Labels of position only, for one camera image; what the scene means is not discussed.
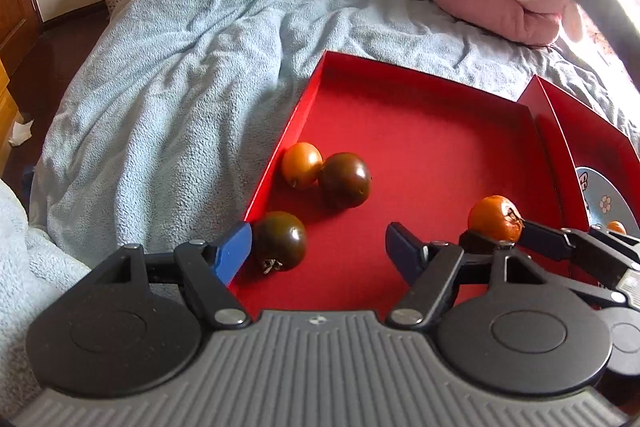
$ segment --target plate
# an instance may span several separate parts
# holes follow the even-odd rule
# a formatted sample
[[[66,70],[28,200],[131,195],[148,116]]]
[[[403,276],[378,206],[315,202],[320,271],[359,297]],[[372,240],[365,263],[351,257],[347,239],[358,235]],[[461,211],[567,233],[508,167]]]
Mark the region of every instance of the plate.
[[[575,171],[578,174],[590,225],[605,227],[609,221],[619,221],[625,226],[628,235],[640,237],[638,222],[617,188],[594,169],[578,167]]]

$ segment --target red box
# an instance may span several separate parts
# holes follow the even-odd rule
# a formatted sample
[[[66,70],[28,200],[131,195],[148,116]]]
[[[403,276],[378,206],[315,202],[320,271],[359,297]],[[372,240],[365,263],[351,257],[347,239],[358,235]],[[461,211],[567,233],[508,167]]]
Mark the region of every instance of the red box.
[[[372,173],[369,200],[335,212],[318,187],[290,188],[278,173],[298,141],[328,156],[354,152]],[[425,241],[457,241],[473,204],[510,198],[524,217],[587,230],[575,161],[602,172],[640,215],[640,162],[613,126],[534,77],[511,102],[445,80],[327,52],[294,109],[244,219],[285,210],[306,226],[296,269],[268,277],[249,258],[230,288],[252,315],[261,309],[375,309],[383,316],[407,290],[385,253],[385,229],[400,221]],[[566,274],[566,264],[543,259]],[[461,298],[478,288],[461,289]]]

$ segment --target wooden door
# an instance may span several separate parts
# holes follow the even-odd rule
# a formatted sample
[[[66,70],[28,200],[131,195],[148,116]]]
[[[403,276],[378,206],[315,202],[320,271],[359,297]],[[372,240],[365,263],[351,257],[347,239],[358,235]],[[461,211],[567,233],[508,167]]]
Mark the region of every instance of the wooden door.
[[[40,16],[32,0],[0,0],[0,59],[9,74],[40,35]]]

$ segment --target dark brown floor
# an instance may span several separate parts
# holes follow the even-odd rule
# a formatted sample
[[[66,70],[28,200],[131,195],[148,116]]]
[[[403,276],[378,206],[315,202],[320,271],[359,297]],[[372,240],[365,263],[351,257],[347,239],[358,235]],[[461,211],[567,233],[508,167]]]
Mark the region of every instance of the dark brown floor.
[[[69,20],[45,32],[9,82],[9,92],[25,120],[32,120],[33,137],[15,147],[2,179],[18,197],[25,167],[38,161],[47,129],[66,86],[80,68],[108,24],[106,10]]]

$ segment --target wooden cabinet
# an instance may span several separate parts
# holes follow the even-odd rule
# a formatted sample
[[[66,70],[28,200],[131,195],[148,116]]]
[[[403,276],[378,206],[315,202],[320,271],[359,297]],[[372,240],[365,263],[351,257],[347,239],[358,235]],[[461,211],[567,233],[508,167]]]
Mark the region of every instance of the wooden cabinet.
[[[22,123],[18,106],[6,88],[8,84],[9,76],[6,74],[2,61],[0,61],[0,138],[2,139],[0,144],[0,173],[4,171],[4,166],[11,152],[9,137],[11,136],[14,122]]]

